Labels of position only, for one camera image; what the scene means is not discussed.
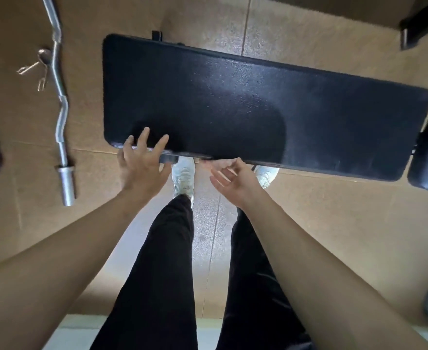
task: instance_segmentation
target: forearm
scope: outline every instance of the forearm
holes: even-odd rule
[[[0,264],[0,349],[42,348],[145,203],[120,193]]]
[[[246,215],[293,309],[320,349],[428,349],[365,281],[314,240],[266,192]]]

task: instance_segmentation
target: person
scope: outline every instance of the person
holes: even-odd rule
[[[0,349],[41,349],[171,172],[168,141],[133,138],[118,153],[122,190],[95,211],[0,264]],[[212,168],[238,207],[225,316],[217,349],[428,349],[390,305],[308,235],[263,189],[276,170],[240,158]],[[194,162],[172,171],[175,197],[152,224],[99,349],[197,349],[192,281]]]

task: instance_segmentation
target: hand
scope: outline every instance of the hand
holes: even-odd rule
[[[218,170],[218,165],[213,164],[212,176],[209,177],[213,186],[229,202],[245,211],[250,204],[261,199],[265,193],[251,168],[240,158],[226,167]]]
[[[172,170],[170,164],[165,163],[164,168],[159,171],[159,158],[169,141],[169,135],[162,136],[152,151],[148,151],[148,136],[149,128],[144,128],[138,138],[136,150],[132,148],[133,136],[128,137],[123,149],[117,154],[122,191],[129,191],[147,200],[146,203],[160,192]]]

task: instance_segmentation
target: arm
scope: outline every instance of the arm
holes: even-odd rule
[[[241,159],[211,182],[240,207],[290,304],[319,349],[428,349],[371,286],[306,233]]]
[[[0,349],[41,349],[68,308],[100,271],[136,214],[164,186],[168,136],[152,152],[149,129],[118,154],[122,191],[95,211],[0,264]]]

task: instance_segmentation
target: silver curved bar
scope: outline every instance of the silver curved bar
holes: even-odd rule
[[[66,144],[65,144],[65,124],[66,118],[68,116],[68,98],[66,97],[65,87],[60,76],[60,44],[62,42],[62,30],[60,27],[60,20],[55,10],[55,5],[53,0],[42,0],[44,2],[45,10],[49,17],[50,23],[52,25],[53,33],[53,49],[52,49],[52,60],[50,63],[50,68],[52,70],[52,76],[55,82],[55,87],[57,88],[57,93],[59,95],[60,101],[60,113],[57,120],[57,126],[55,128],[55,141],[59,146],[60,153],[60,165],[57,167],[59,172],[60,179],[62,182],[62,199],[65,206],[71,206],[75,200],[74,194],[74,183],[73,183],[73,171],[74,167],[68,165],[68,155],[66,153]]]

